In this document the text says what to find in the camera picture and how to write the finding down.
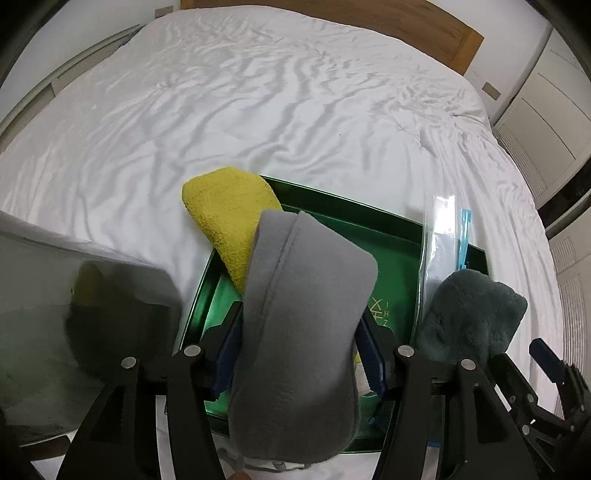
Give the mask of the dark grey fleece towel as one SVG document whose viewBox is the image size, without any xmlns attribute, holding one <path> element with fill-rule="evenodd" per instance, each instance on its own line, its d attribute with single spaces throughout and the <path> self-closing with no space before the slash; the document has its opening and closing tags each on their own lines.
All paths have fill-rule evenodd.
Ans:
<svg viewBox="0 0 591 480">
<path fill-rule="evenodd" d="M 470 359 L 487 369 L 491 358 L 507 351 L 527 309 L 526 298 L 508 285 L 475 270 L 456 271 L 437 288 L 416 346 L 433 361 Z"/>
</svg>

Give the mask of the grey drawstring pouch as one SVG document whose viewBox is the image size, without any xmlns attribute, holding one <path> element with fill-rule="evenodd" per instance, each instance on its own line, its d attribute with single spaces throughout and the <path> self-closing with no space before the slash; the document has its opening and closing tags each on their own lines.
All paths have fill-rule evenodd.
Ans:
<svg viewBox="0 0 591 480">
<path fill-rule="evenodd" d="M 310 465 L 349 446 L 359 425 L 353 338 L 377 279 L 372 254 L 310 214 L 263 211 L 228 406 L 239 454 Z"/>
</svg>

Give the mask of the yellow terry towel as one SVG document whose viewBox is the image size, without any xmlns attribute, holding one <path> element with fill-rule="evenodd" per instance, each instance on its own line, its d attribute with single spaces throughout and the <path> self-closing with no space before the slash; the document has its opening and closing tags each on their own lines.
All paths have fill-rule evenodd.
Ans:
<svg viewBox="0 0 591 480">
<path fill-rule="evenodd" d="M 262 176 L 228 166 L 185 182 L 181 199 L 221 257 L 236 291 L 245 292 L 260 215 L 281 209 L 273 189 Z"/>
</svg>

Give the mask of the clear zip plastic bag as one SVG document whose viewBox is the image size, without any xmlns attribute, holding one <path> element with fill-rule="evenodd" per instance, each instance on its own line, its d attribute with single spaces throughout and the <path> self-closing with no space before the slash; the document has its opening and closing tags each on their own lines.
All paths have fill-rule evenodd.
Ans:
<svg viewBox="0 0 591 480">
<path fill-rule="evenodd" d="M 416 325 L 425 317 L 441 283 L 454 272 L 467 268 L 472 223 L 473 212 L 460 208 L 455 195 L 427 197 Z"/>
</svg>

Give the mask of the green tray box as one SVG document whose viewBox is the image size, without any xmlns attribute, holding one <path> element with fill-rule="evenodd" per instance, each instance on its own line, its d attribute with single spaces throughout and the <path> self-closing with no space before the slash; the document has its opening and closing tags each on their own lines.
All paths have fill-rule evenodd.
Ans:
<svg viewBox="0 0 591 480">
<path fill-rule="evenodd" d="M 280 207 L 256 174 L 221 168 L 187 181 L 182 202 L 242 296 L 223 367 L 235 449 L 264 461 L 311 464 L 356 436 L 363 368 L 370 389 L 394 393 L 389 340 L 368 304 L 379 269 L 370 252 L 305 212 Z"/>
</svg>

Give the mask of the white wardrobe cabinet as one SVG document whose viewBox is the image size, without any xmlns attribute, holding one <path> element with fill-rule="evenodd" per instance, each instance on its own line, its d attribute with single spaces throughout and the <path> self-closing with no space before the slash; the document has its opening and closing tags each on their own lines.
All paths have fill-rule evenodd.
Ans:
<svg viewBox="0 0 591 480">
<path fill-rule="evenodd" d="M 553 238 L 586 210 L 590 195 L 590 77 L 556 30 L 493 133 Z"/>
</svg>

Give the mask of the white bed sheet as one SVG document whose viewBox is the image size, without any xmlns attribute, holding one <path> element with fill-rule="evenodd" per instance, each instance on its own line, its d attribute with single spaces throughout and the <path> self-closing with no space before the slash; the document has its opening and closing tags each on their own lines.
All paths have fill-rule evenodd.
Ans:
<svg viewBox="0 0 591 480">
<path fill-rule="evenodd" d="M 62 90 L 1 156 L 1 210 L 36 232 L 165 270 L 190 305 L 211 243 L 189 179 L 233 166 L 421 220 L 431 195 L 473 213 L 491 276 L 528 311 L 509 348 L 540 404 L 558 394 L 532 339 L 563 342 L 531 192 L 475 88 L 403 42 L 270 7 L 146 25 Z"/>
</svg>

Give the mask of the wooden headboard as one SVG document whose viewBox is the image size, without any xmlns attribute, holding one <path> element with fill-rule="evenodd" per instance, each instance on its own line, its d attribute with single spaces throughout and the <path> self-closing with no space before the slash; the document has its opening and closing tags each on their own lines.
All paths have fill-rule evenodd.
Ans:
<svg viewBox="0 0 591 480">
<path fill-rule="evenodd" d="M 181 1 L 182 10 L 269 7 L 398 41 L 408 65 L 463 76 L 484 36 L 429 1 Z"/>
</svg>

